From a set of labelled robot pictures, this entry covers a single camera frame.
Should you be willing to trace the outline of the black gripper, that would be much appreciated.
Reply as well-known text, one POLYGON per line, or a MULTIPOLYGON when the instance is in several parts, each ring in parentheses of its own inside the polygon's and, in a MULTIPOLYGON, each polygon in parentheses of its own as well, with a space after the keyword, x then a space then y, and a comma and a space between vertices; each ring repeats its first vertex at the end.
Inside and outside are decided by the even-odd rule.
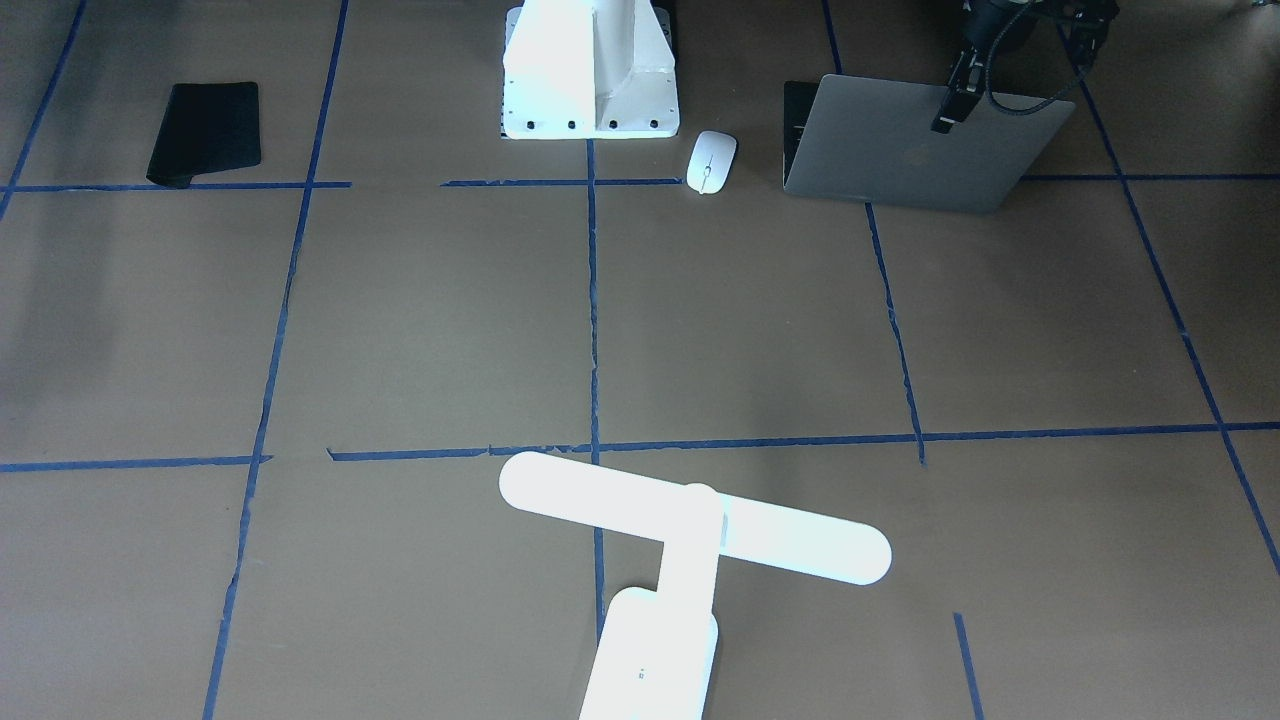
POLYGON ((931 129, 947 135, 974 111, 986 95, 986 58, 995 47, 997 55, 1019 50, 1036 28, 1037 17, 1027 12, 1015 15, 1028 1, 965 1, 963 4, 963 37, 972 47, 961 51, 946 86, 943 100, 931 123, 931 129))

